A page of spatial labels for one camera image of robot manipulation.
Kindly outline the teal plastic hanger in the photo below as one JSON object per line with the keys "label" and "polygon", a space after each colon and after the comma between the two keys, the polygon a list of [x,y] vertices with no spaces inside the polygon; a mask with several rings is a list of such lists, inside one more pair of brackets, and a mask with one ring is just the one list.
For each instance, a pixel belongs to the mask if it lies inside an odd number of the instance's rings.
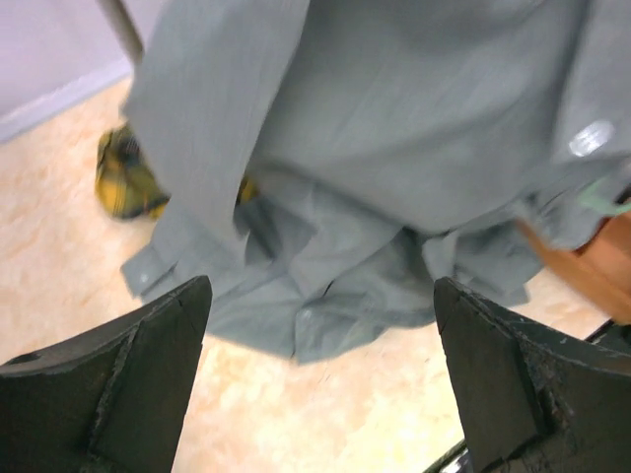
{"label": "teal plastic hanger", "polygon": [[585,187],[578,196],[584,208],[604,217],[618,217],[630,211],[630,182],[602,177]]}

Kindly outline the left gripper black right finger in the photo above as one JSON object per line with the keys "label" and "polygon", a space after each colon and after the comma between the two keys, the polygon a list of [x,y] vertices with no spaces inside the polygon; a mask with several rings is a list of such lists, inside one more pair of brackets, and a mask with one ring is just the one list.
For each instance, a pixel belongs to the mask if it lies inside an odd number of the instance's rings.
{"label": "left gripper black right finger", "polygon": [[629,327],[577,339],[449,278],[434,307],[464,441],[433,471],[629,471]]}

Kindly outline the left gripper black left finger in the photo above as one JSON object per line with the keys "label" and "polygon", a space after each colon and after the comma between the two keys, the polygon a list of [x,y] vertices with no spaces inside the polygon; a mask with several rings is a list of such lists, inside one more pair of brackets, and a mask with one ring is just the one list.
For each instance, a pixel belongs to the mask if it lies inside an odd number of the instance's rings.
{"label": "left gripper black left finger", "polygon": [[3,364],[2,471],[171,471],[211,301],[195,277]]}

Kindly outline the grey button-up shirt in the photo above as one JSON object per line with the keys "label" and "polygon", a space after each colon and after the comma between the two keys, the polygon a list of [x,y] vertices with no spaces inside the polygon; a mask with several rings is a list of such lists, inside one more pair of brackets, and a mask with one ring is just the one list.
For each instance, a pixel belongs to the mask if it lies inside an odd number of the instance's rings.
{"label": "grey button-up shirt", "polygon": [[434,318],[451,277],[522,304],[627,180],[626,1],[173,1],[124,107],[170,202],[122,268],[205,275],[210,333],[297,362]]}

